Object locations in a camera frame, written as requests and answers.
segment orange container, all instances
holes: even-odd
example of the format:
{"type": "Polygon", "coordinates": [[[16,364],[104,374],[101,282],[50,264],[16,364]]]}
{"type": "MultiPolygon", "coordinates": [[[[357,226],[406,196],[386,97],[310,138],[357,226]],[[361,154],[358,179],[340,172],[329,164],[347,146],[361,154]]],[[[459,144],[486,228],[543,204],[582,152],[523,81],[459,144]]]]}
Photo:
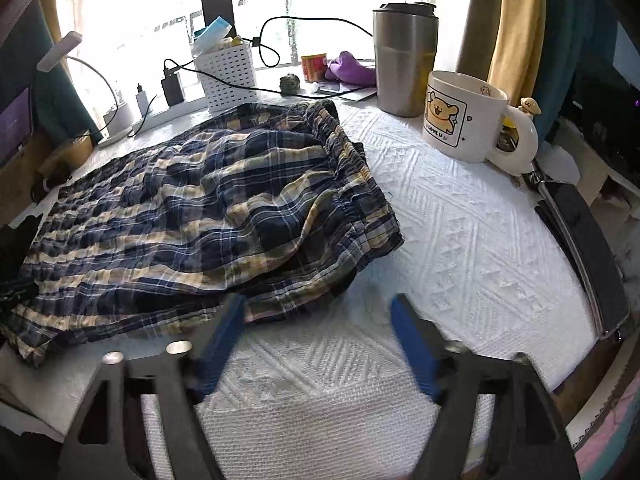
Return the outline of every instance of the orange container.
{"type": "Polygon", "coordinates": [[[300,56],[300,63],[302,63],[302,73],[307,83],[324,81],[324,72],[326,72],[326,54],[300,56]]]}

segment cartoon bear print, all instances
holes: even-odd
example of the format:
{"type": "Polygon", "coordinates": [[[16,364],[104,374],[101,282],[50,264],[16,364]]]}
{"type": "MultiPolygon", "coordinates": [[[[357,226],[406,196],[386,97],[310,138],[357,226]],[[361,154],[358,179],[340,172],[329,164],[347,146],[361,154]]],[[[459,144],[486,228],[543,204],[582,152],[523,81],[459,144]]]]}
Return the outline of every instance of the cartoon bear print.
{"type": "Polygon", "coordinates": [[[458,107],[436,97],[435,92],[429,92],[427,103],[427,120],[437,129],[449,135],[453,134],[458,122],[458,107]]]}

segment white tablecloth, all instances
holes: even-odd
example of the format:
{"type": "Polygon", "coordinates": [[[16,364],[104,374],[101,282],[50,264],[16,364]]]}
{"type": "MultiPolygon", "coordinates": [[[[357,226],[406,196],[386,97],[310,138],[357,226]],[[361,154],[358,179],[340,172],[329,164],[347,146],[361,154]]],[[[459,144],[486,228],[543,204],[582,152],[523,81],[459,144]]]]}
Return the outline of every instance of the white tablecloth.
{"type": "MultiPolygon", "coordinates": [[[[436,415],[416,389],[388,316],[404,292],[423,317],[474,351],[526,352],[555,388],[596,336],[580,283],[533,210],[536,197],[489,164],[453,160],[420,137],[420,119],[338,101],[340,121],[364,143],[404,245],[361,272],[328,309],[249,327],[219,389],[198,406],[228,478],[394,478],[411,471],[436,415]]],[[[78,175],[199,123],[181,118],[97,150],[78,175]]],[[[52,200],[41,208],[48,209],[52,200]]],[[[100,356],[159,351],[166,342],[117,338],[54,356],[41,370],[0,351],[0,381],[65,433],[100,356]]],[[[154,397],[144,401],[160,478],[170,476],[154,397]]],[[[474,431],[486,437],[491,403],[474,431]]]]}

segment white plastic basket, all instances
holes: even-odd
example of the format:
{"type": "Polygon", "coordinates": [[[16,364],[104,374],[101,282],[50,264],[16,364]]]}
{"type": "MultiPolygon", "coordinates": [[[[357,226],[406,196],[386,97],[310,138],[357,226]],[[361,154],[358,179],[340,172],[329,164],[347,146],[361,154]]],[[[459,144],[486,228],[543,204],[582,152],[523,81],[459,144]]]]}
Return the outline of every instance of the white plastic basket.
{"type": "MultiPolygon", "coordinates": [[[[213,74],[223,81],[229,81],[238,86],[255,86],[250,43],[224,48],[211,54],[201,54],[195,59],[195,65],[198,70],[213,74]]],[[[198,74],[198,77],[209,103],[209,110],[212,112],[257,101],[255,90],[232,88],[203,74],[198,74]]]]}

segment stainless steel tumbler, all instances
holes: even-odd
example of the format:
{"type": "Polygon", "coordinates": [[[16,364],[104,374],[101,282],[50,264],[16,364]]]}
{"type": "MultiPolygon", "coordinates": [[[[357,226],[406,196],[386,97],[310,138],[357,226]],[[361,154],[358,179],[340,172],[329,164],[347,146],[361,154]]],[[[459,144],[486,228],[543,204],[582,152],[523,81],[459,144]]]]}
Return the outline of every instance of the stainless steel tumbler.
{"type": "Polygon", "coordinates": [[[401,117],[424,112],[438,44],[432,4],[385,4],[373,11],[378,107],[401,117]]]}

